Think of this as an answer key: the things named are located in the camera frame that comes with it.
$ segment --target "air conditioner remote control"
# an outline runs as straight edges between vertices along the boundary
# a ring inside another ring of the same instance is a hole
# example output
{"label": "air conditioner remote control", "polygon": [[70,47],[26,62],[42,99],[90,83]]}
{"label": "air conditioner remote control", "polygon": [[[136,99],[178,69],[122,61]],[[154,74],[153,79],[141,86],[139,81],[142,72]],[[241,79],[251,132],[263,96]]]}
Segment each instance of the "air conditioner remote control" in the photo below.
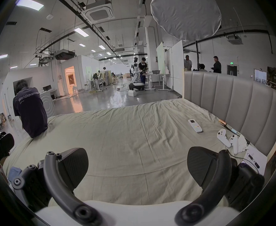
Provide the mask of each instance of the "air conditioner remote control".
{"label": "air conditioner remote control", "polygon": [[189,119],[188,122],[192,126],[192,128],[195,130],[196,133],[200,133],[203,131],[202,128],[200,127],[200,125],[196,122],[196,120]]}

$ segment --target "man sitting on bed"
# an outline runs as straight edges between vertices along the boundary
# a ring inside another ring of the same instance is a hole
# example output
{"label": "man sitting on bed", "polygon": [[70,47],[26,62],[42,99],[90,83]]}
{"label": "man sitting on bed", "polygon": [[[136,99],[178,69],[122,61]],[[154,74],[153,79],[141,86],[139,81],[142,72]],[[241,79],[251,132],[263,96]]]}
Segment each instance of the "man sitting on bed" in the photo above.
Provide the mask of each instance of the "man sitting on bed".
{"label": "man sitting on bed", "polygon": [[47,115],[37,88],[28,87],[25,80],[16,84],[16,96],[13,99],[14,115],[19,116],[23,129],[31,138],[47,130]]}

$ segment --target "white robot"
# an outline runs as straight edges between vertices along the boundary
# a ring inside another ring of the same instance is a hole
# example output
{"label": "white robot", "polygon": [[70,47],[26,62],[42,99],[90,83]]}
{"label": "white robot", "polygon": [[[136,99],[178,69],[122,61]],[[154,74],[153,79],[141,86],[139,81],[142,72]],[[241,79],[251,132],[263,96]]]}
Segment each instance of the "white robot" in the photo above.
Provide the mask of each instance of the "white robot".
{"label": "white robot", "polygon": [[144,83],[136,81],[140,77],[140,72],[142,72],[138,68],[137,60],[138,60],[138,58],[135,57],[134,58],[134,66],[133,66],[134,67],[133,68],[134,69],[134,72],[133,72],[134,77],[133,77],[131,83],[129,84],[130,90],[144,90]]}

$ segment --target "white vr controller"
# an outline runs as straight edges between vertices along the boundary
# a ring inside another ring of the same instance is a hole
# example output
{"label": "white vr controller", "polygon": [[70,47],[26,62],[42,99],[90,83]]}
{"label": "white vr controller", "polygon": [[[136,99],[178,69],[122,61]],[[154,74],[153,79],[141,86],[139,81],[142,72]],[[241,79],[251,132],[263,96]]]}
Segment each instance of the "white vr controller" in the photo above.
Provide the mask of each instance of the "white vr controller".
{"label": "white vr controller", "polygon": [[221,130],[219,130],[219,132],[216,136],[226,147],[230,148],[231,146],[233,146],[234,154],[235,155],[238,154],[238,136],[237,135],[233,135],[228,140],[226,137],[226,130],[221,129]]}

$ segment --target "white box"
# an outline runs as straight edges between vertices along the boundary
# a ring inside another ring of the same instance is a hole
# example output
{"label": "white box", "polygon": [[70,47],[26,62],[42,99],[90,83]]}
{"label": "white box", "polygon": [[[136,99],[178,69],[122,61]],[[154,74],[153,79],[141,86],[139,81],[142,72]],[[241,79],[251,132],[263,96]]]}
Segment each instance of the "white box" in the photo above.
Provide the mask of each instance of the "white box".
{"label": "white box", "polygon": [[137,92],[135,90],[129,90],[128,91],[128,95],[129,96],[136,96],[137,95]]}

